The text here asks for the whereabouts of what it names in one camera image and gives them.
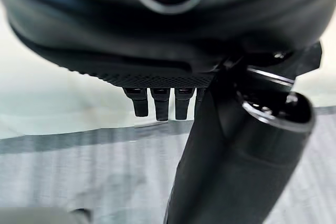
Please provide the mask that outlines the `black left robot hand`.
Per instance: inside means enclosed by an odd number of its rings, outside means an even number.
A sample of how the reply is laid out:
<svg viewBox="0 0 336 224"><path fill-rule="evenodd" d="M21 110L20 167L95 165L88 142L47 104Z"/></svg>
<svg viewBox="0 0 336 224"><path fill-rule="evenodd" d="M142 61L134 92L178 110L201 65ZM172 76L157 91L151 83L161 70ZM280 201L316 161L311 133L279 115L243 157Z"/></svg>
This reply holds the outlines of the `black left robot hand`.
<svg viewBox="0 0 336 224"><path fill-rule="evenodd" d="M335 0L1 0L42 58L121 87L138 117L194 123L165 223L263 223L313 131L292 87L319 67Z"/></svg>

